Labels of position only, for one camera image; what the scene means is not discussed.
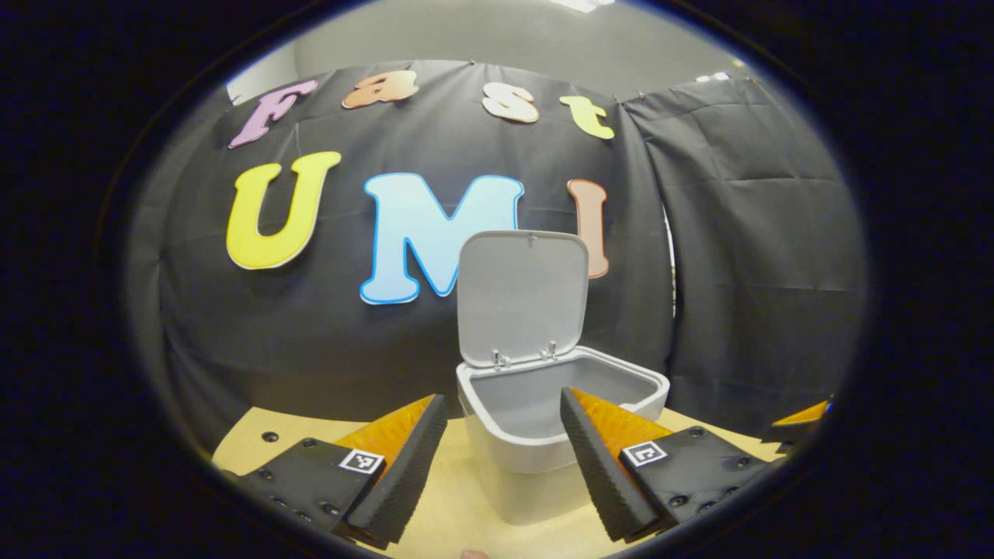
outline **wooden table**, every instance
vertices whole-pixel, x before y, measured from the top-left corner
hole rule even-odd
[[[712,427],[672,410],[664,410],[657,423],[671,431],[700,425],[753,456],[766,461],[780,457],[776,453],[778,443],[763,444],[759,439]],[[243,475],[301,439],[311,437],[331,443],[363,425],[252,408],[221,441],[212,462]],[[279,440],[265,442],[261,435],[267,431],[278,433]],[[456,559],[463,550],[473,549],[486,552],[492,559],[583,559],[604,557],[631,545],[635,544],[607,538],[592,503],[527,526],[501,520],[487,501],[472,466],[465,420],[456,419],[448,422],[424,493],[401,542],[391,545],[386,553],[399,558]]]

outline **open lid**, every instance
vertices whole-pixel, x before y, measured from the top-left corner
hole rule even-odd
[[[586,310],[586,245],[548,231],[485,231],[459,253],[459,351],[475,367],[557,355],[577,345]]]

